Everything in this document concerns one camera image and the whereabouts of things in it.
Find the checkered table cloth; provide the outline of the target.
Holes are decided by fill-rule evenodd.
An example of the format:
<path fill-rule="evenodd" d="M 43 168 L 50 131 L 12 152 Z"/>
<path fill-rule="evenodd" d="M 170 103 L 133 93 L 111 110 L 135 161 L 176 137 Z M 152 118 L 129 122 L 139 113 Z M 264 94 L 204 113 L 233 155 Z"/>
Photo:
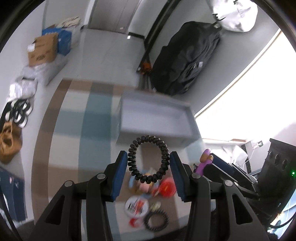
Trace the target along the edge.
<path fill-rule="evenodd" d="M 85 80 L 52 80 L 38 86 L 35 108 L 41 104 L 43 120 L 34 149 L 31 175 L 32 210 L 37 223 L 53 196 L 67 180 L 88 181 L 106 166 L 115 162 L 121 150 L 127 151 L 131 140 L 117 142 L 117 117 L 121 94 L 130 89 L 122 85 Z M 169 145 L 187 164 L 197 163 L 204 143 L 199 138 L 187 147 Z M 113 240 L 148 240 L 187 225 L 190 203 L 183 203 L 175 194 L 171 198 L 156 197 L 168 213 L 169 224 L 153 233 L 143 226 L 131 227 L 125 203 L 133 195 L 125 179 L 119 197 L 107 203 Z"/>

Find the brown handbag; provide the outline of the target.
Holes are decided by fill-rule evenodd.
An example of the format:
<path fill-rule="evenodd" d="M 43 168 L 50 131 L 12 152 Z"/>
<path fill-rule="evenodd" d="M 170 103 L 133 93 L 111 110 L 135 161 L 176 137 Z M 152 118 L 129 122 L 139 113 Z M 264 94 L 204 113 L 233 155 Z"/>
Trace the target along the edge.
<path fill-rule="evenodd" d="M 8 164 L 22 148 L 22 129 L 14 122 L 4 123 L 1 132 L 1 162 Z"/>

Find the black backpack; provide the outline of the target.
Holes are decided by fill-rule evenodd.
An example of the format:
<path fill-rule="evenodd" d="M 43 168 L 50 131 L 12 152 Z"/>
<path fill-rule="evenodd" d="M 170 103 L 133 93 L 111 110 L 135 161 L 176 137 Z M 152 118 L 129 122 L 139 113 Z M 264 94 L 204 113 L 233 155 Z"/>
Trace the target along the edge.
<path fill-rule="evenodd" d="M 153 64 L 150 80 L 156 91 L 170 96 L 187 92 L 214 53 L 221 30 L 218 23 L 184 23 Z"/>

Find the white plastic bags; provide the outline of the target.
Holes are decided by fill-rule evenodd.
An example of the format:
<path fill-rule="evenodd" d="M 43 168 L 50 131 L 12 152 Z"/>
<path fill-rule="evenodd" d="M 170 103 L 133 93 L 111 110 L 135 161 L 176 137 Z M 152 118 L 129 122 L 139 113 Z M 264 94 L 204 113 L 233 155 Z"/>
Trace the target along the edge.
<path fill-rule="evenodd" d="M 25 66 L 21 75 L 9 87 L 7 102 L 17 99 L 28 99 L 35 95 L 38 86 L 47 86 L 64 68 L 68 58 L 58 54 L 53 62 L 43 63 L 33 67 Z"/>

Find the grey cardboard box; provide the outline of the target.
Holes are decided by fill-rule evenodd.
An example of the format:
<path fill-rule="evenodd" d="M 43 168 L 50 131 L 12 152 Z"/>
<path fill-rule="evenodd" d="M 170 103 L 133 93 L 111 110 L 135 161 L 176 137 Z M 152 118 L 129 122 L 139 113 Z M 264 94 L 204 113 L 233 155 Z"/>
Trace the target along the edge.
<path fill-rule="evenodd" d="M 155 136 L 169 147 L 187 147 L 201 139 L 190 105 L 169 96 L 125 90 L 118 107 L 118 143 Z"/>

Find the cream tote bag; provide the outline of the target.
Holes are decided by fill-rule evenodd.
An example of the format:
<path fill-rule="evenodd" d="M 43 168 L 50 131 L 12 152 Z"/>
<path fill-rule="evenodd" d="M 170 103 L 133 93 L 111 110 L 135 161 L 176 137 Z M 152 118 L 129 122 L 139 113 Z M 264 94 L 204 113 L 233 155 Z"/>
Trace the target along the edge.
<path fill-rule="evenodd" d="M 57 28 L 70 28 L 79 25 L 81 18 L 79 16 L 67 18 L 56 25 Z"/>

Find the white bag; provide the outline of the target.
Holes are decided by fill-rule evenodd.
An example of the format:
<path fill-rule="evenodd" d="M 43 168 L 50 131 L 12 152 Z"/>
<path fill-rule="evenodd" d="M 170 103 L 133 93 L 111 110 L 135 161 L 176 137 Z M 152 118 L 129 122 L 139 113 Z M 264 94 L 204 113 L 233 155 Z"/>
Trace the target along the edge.
<path fill-rule="evenodd" d="M 222 28 L 232 32 L 249 32 L 256 23 L 257 4 L 253 1 L 208 0 L 206 3 Z"/>

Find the grey door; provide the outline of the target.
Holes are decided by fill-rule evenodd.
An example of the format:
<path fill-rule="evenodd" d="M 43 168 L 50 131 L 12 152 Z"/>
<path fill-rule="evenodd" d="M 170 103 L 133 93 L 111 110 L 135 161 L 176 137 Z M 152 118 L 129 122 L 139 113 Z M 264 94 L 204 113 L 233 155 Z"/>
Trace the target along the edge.
<path fill-rule="evenodd" d="M 94 2 L 88 28 L 126 34 L 140 0 L 98 0 Z"/>

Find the white round badge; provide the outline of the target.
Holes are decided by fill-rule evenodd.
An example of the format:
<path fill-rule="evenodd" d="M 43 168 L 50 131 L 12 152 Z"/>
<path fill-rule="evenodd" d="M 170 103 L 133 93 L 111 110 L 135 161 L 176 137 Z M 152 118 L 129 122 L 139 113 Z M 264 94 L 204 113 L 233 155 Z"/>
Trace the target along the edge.
<path fill-rule="evenodd" d="M 142 218 L 149 211 L 149 202 L 142 196 L 132 196 L 125 203 L 125 213 L 131 218 Z"/>

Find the brown cardboard box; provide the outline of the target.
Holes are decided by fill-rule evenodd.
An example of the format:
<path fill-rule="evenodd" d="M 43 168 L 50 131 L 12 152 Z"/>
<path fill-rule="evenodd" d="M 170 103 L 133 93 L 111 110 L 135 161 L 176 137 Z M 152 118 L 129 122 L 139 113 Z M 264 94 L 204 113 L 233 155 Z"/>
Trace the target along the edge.
<path fill-rule="evenodd" d="M 58 34 L 51 33 L 37 37 L 27 46 L 29 66 L 34 67 L 53 62 L 57 56 Z"/>

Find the black and white shoes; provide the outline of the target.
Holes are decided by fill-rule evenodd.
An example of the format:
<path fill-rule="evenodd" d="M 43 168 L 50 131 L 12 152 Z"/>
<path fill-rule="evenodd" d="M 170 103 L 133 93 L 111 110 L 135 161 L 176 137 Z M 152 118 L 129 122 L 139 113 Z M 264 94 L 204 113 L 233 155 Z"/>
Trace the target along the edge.
<path fill-rule="evenodd" d="M 1 114 L 1 126 L 3 126 L 5 122 L 12 121 L 18 127 L 24 128 L 32 110 L 33 106 L 29 99 L 16 99 L 7 102 Z"/>

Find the red round hair clip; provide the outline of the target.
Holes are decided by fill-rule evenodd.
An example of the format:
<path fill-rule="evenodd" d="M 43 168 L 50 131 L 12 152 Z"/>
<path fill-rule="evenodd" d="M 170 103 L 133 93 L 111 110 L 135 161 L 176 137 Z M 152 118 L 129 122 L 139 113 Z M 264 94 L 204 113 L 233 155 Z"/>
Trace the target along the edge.
<path fill-rule="evenodd" d="M 159 185 L 152 190 L 152 195 L 160 195 L 165 198 L 170 198 L 175 195 L 176 191 L 177 189 L 174 179 L 172 177 L 168 177 L 161 181 Z"/>

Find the blue cardboard box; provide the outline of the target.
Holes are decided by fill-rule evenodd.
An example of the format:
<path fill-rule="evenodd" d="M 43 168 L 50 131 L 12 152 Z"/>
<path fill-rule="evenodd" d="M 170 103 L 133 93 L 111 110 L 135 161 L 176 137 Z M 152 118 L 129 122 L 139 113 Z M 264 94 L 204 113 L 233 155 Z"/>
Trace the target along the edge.
<path fill-rule="evenodd" d="M 58 34 L 58 54 L 66 56 L 71 50 L 72 33 L 63 28 L 46 28 L 42 31 L 42 35 Z"/>

